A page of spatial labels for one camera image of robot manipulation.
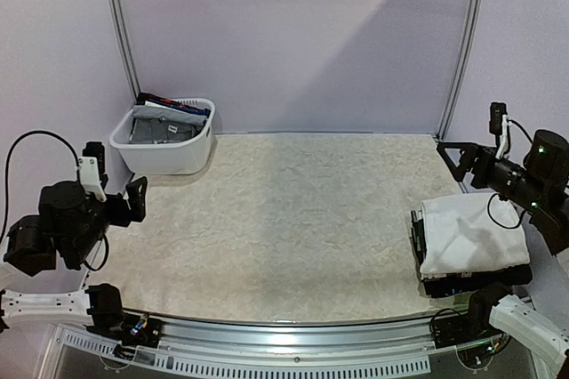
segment white wall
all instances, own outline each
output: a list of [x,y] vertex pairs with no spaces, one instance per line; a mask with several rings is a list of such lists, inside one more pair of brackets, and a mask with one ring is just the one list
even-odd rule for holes
[[[507,102],[509,114],[530,134],[547,128],[569,137],[568,65],[569,0],[482,0],[447,140],[492,145],[488,133],[492,101]],[[515,127],[512,139],[512,159],[520,161],[529,144]],[[536,263],[531,289],[540,296],[538,303],[549,301],[546,309],[566,311],[569,298],[565,295],[561,302],[559,297],[567,294],[567,282],[557,279],[558,265],[548,262],[538,240],[532,256],[542,263]],[[567,253],[559,257],[569,269]]]
[[[108,0],[0,0],[0,157],[21,134],[44,128],[77,151],[105,141],[132,104],[116,46]],[[74,179],[73,160],[57,141],[35,136],[21,143],[11,163],[10,220],[37,209],[46,184]],[[129,173],[108,151],[110,190]],[[4,210],[4,196],[0,211]],[[11,286],[20,291],[77,289],[80,272],[45,272]],[[0,335],[0,377],[32,376],[46,327],[14,328]]]
[[124,0],[144,90],[224,133],[434,133],[468,0]]

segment plastic basket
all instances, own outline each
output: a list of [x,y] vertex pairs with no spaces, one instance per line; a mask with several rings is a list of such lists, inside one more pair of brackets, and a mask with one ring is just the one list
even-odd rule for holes
[[109,142],[118,149],[128,168],[138,174],[193,174],[204,168],[212,150],[212,121],[215,105],[207,99],[175,99],[196,108],[212,111],[201,133],[180,143],[129,144],[132,110],[129,110],[110,135]]

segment folded clothes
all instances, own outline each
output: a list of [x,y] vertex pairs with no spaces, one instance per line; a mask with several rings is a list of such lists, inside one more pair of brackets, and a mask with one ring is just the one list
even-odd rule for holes
[[[420,268],[422,277],[492,272],[530,262],[523,229],[506,230],[488,216],[491,195],[460,194],[423,202],[427,253]],[[510,202],[493,203],[492,215],[505,226],[519,220]]]
[[132,108],[134,119],[160,119],[163,121],[173,121],[176,123],[204,126],[207,117],[203,115],[189,114],[177,109],[167,108],[159,105],[134,105]]
[[132,126],[131,144],[179,143],[196,137],[201,126],[158,118],[137,118]]
[[196,108],[194,106],[185,105],[179,101],[173,101],[171,99],[165,99],[163,97],[156,96],[155,94],[151,93],[139,93],[136,97],[136,104],[137,105],[145,105],[147,102],[152,102],[161,106],[165,106],[170,109],[176,109],[182,112],[187,112],[189,114],[194,115],[203,115],[205,117],[209,117],[212,113],[208,108]]
[[[411,211],[413,251],[417,258],[418,272],[427,257],[425,244],[425,220],[423,211]],[[511,266],[489,272],[457,272],[424,276],[420,273],[425,294],[432,298],[448,297],[455,294],[479,290],[492,283],[505,286],[522,286],[532,281],[529,264]]]

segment metal pole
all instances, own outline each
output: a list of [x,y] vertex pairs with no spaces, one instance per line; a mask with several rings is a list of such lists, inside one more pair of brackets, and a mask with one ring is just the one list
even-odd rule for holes
[[462,33],[461,54],[454,71],[453,85],[451,92],[445,104],[443,115],[438,123],[436,137],[443,141],[448,134],[448,130],[453,120],[453,113],[461,91],[462,80],[466,73],[466,67],[469,61],[470,49],[474,39],[474,32],[477,25],[478,13],[480,11],[481,0],[469,0],[469,10],[467,12],[466,21],[464,23],[464,31]]
[[118,49],[121,53],[123,60],[124,72],[126,79],[131,89],[132,97],[136,100],[136,96],[140,93],[140,82],[134,67],[134,59],[132,58],[132,49],[129,42],[128,34],[126,32],[126,25],[124,24],[123,7],[121,0],[108,0],[110,5],[111,16],[113,18],[113,25],[115,26],[116,40],[118,42]]

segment beige textured mat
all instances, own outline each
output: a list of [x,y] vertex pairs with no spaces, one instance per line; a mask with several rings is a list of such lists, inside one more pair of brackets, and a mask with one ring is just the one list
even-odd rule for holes
[[88,284],[124,306],[239,321],[350,321],[433,310],[409,211],[459,193],[427,135],[218,136],[193,176],[151,176],[142,224],[109,230]]

